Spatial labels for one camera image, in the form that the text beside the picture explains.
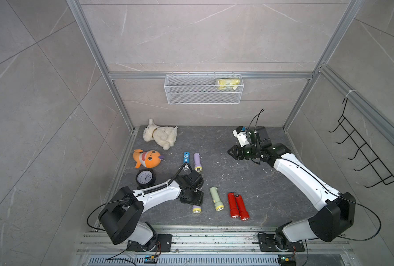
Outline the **purple flashlight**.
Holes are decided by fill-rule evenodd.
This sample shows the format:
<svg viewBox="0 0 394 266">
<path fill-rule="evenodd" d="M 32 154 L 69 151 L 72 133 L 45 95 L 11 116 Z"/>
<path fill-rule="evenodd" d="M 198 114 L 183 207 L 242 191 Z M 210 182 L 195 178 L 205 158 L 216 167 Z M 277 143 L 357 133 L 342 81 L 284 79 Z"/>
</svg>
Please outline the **purple flashlight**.
<svg viewBox="0 0 394 266">
<path fill-rule="evenodd" d="M 192 207 L 192 212 L 193 212 L 194 214 L 201 213 L 201 212 L 202 212 L 202 207 L 201 207 L 201 206 L 197 206 L 197 205 L 193 205 L 193 207 Z"/>
<path fill-rule="evenodd" d="M 197 172 L 202 171 L 201 156 L 199 153 L 194 154 L 194 169 Z"/>
</svg>

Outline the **green flashlight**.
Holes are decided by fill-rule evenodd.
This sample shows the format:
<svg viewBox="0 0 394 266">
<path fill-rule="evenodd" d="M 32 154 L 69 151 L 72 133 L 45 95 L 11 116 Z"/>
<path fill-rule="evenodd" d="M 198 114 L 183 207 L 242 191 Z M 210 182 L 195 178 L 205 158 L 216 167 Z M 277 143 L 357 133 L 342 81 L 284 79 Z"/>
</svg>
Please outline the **green flashlight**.
<svg viewBox="0 0 394 266">
<path fill-rule="evenodd" d="M 219 193 L 218 193 L 218 188 L 217 187 L 210 187 L 210 194 L 214 203 L 214 207 L 216 211 L 222 211 L 225 206 L 222 203 Z"/>
</svg>

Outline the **blue flashlight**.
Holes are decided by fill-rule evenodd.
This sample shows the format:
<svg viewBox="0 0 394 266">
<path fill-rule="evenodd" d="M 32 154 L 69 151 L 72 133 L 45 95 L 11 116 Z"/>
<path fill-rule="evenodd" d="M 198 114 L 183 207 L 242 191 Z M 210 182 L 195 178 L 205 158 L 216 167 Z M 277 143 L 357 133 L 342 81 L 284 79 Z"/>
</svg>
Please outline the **blue flashlight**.
<svg viewBox="0 0 394 266">
<path fill-rule="evenodd" d="M 189 152 L 184 152 L 183 156 L 183 163 L 184 167 L 182 168 L 183 170 L 189 170 L 190 169 L 190 153 Z"/>
</svg>

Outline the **red flashlight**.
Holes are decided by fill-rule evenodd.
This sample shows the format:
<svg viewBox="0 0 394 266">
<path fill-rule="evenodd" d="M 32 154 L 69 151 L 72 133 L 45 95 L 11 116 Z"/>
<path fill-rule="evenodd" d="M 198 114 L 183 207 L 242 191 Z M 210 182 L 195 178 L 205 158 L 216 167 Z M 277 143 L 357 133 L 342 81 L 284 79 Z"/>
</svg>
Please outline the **red flashlight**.
<svg viewBox="0 0 394 266">
<path fill-rule="evenodd" d="M 236 196 L 233 192 L 228 193 L 228 201 L 230 206 L 230 215 L 232 218 L 239 218 L 240 212 L 236 202 Z"/>
<path fill-rule="evenodd" d="M 241 195 L 236 195 L 235 197 L 236 199 L 236 203 L 237 203 L 237 207 L 239 210 L 239 215 L 242 221 L 246 221 L 250 218 L 250 215 L 246 209 L 245 203 L 243 201 L 243 198 Z"/>
</svg>

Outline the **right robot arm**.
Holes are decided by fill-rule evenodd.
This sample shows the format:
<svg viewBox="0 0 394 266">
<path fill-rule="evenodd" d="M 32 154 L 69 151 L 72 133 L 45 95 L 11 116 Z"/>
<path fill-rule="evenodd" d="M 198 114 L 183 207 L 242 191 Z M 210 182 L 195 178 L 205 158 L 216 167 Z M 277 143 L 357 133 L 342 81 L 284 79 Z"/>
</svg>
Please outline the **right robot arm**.
<svg viewBox="0 0 394 266">
<path fill-rule="evenodd" d="M 331 242 L 354 224 L 355 198 L 340 193 L 305 167 L 291 150 L 271 142 L 265 127 L 254 129 L 239 126 L 233 130 L 239 141 L 228 150 L 235 160 L 265 162 L 287 177 L 313 204 L 317 213 L 298 222 L 289 222 L 276 229 L 274 242 L 281 251 L 306 239 Z"/>
</svg>

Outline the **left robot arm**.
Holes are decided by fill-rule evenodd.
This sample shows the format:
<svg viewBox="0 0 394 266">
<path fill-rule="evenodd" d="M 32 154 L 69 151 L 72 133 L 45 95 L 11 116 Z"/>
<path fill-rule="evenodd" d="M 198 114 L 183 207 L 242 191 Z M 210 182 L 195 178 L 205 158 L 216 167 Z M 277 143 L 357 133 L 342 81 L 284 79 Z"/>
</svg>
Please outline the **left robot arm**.
<svg viewBox="0 0 394 266">
<path fill-rule="evenodd" d="M 136 242 L 151 249 L 158 234 L 149 223 L 140 221 L 142 214 L 167 201 L 201 205 L 204 180 L 196 171 L 176 175 L 168 181 L 142 190 L 121 188 L 99 213 L 98 219 L 114 245 L 125 241 Z"/>
</svg>

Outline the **black alarm clock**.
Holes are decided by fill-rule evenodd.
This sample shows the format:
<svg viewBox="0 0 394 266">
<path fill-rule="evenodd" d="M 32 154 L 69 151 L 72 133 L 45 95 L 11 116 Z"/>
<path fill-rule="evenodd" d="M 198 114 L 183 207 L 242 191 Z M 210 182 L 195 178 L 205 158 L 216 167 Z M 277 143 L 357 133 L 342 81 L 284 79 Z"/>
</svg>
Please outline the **black alarm clock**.
<svg viewBox="0 0 394 266">
<path fill-rule="evenodd" d="M 145 189 L 154 186 L 155 184 L 155 174 L 150 168 L 142 169 L 138 172 L 136 176 L 136 183 L 138 185 L 137 189 Z"/>
</svg>

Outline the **orange plush toy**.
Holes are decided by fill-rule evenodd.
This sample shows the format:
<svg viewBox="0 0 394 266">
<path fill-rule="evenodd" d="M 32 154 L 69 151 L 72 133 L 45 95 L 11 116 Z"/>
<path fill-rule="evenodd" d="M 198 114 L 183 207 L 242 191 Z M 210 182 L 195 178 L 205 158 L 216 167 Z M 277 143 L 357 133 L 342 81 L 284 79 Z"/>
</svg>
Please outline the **orange plush toy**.
<svg viewBox="0 0 394 266">
<path fill-rule="evenodd" d="M 154 168 L 164 161 L 164 156 L 156 150 L 147 152 L 143 150 L 134 150 L 133 159 L 136 162 L 135 168 L 140 168 L 141 166 L 145 168 Z"/>
</svg>

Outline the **white plush dog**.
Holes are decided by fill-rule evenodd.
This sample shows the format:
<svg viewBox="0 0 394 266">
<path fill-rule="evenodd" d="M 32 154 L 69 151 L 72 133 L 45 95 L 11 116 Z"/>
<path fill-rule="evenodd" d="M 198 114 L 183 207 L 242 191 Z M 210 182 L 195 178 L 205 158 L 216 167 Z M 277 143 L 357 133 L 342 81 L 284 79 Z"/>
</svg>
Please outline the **white plush dog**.
<svg viewBox="0 0 394 266">
<path fill-rule="evenodd" d="M 163 150 L 169 150 L 177 140 L 178 127 L 158 126 L 153 119 L 149 119 L 149 124 L 143 132 L 143 139 L 146 142 L 155 141 Z"/>
</svg>

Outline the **yellow item in basket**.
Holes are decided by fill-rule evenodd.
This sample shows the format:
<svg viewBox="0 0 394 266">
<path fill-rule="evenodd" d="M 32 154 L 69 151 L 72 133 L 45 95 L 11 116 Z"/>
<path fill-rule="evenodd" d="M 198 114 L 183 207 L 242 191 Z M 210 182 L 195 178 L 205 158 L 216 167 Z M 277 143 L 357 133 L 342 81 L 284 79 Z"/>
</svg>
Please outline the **yellow item in basket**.
<svg viewBox="0 0 394 266">
<path fill-rule="evenodd" d="M 241 86 L 240 79 L 217 79 L 215 86 L 220 90 L 236 90 Z"/>
</svg>

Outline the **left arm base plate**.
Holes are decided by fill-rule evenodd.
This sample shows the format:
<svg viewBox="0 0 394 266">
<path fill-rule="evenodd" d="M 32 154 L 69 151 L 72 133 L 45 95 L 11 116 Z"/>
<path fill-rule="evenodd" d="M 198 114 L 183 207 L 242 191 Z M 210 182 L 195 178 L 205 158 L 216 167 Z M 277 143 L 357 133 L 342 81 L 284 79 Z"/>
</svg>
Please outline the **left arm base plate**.
<svg viewBox="0 0 394 266">
<path fill-rule="evenodd" d="M 170 252 L 172 244 L 171 234 L 159 234 L 153 236 L 150 241 L 141 245 L 138 242 L 129 241 L 127 251 L 134 252 Z"/>
</svg>

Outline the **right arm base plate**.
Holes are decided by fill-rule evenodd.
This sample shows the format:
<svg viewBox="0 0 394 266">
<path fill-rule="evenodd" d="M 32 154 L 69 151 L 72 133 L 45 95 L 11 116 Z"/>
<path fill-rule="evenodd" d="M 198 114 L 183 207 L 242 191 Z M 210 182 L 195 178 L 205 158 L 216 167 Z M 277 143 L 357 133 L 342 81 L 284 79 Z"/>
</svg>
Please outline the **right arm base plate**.
<svg viewBox="0 0 394 266">
<path fill-rule="evenodd" d="M 305 246 L 302 241 L 290 242 L 286 238 L 275 233 L 259 232 L 257 234 L 261 252 L 304 252 Z"/>
</svg>

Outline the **black wall hook rack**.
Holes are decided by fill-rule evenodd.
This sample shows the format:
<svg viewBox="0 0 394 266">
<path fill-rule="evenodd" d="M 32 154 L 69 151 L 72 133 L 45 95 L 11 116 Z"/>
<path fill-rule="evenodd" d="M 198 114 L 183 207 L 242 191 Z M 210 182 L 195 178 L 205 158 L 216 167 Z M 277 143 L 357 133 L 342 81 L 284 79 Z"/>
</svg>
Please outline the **black wall hook rack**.
<svg viewBox="0 0 394 266">
<path fill-rule="evenodd" d="M 365 185 L 365 188 L 373 188 L 380 184 L 387 186 L 394 183 L 394 174 L 392 173 L 391 169 L 386 166 L 377 152 L 373 149 L 372 145 L 365 140 L 356 127 L 345 116 L 347 103 L 348 99 L 344 98 L 342 101 L 342 113 L 337 120 L 336 127 L 333 130 L 329 130 L 328 132 L 333 134 L 337 131 L 342 131 L 345 133 L 345 137 L 342 139 L 342 141 L 337 141 L 336 143 L 341 145 L 347 141 L 350 141 L 356 147 L 354 155 L 352 157 L 348 157 L 347 159 L 353 161 L 357 158 L 361 158 L 363 159 L 363 165 L 358 168 L 354 168 L 354 172 L 362 172 L 367 168 L 373 172 L 375 183 L 371 185 Z"/>
</svg>

